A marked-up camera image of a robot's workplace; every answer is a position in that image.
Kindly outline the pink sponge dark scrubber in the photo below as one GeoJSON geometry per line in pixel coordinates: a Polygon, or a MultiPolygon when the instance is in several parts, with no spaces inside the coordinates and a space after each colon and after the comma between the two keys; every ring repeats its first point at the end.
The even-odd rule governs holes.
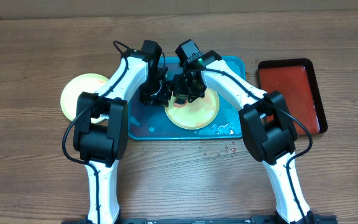
{"type": "Polygon", "coordinates": [[[173,106],[176,108],[180,108],[185,106],[187,102],[188,102],[187,100],[176,98],[175,101],[173,102],[173,106]]]}

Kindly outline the yellow-green plate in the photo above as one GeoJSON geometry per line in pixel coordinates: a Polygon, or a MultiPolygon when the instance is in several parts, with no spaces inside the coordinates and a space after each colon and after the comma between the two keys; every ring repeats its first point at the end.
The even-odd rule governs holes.
{"type": "Polygon", "coordinates": [[[81,93],[94,93],[108,82],[108,78],[96,74],[86,73],[72,79],[63,89],[60,106],[63,114],[73,121],[76,116],[77,100],[81,93]]]}
{"type": "Polygon", "coordinates": [[[216,91],[207,88],[203,98],[192,103],[178,105],[177,99],[171,97],[165,113],[169,120],[183,129],[200,129],[210,124],[219,111],[219,96],[216,91]]]}

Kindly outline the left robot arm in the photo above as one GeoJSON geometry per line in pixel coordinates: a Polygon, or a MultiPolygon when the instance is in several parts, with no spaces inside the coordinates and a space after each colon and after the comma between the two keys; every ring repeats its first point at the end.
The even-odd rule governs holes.
{"type": "Polygon", "coordinates": [[[67,127],[73,131],[73,147],[80,153],[77,162],[86,167],[89,180],[89,212],[85,223],[118,223],[117,167],[128,142],[128,102],[136,92],[147,106],[168,106],[170,82],[161,46],[145,40],[141,49],[113,42],[121,55],[112,77],[94,93],[83,92],[76,116],[67,127]]]}

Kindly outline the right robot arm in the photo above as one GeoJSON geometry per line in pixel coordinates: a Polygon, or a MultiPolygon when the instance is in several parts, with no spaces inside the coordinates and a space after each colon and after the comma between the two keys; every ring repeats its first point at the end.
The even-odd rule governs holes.
{"type": "Polygon", "coordinates": [[[238,110],[242,138],[250,155],[262,162],[276,200],[278,223],[314,223],[296,173],[296,126],[281,93],[267,93],[247,83],[215,51],[203,53],[191,40],[175,51],[183,72],[173,79],[173,94],[188,102],[210,88],[238,110]]]}

